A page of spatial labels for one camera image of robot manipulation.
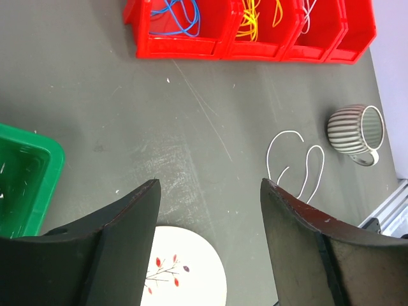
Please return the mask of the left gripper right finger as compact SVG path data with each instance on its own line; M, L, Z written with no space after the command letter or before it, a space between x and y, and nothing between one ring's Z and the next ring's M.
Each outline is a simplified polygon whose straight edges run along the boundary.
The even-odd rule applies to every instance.
M406 305L407 240L340 221L263 179L279 305Z

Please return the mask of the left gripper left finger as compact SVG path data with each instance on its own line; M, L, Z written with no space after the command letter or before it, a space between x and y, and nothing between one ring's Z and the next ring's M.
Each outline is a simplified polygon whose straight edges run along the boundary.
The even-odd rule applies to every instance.
M2 305L139 305L158 179L41 236L1 239Z

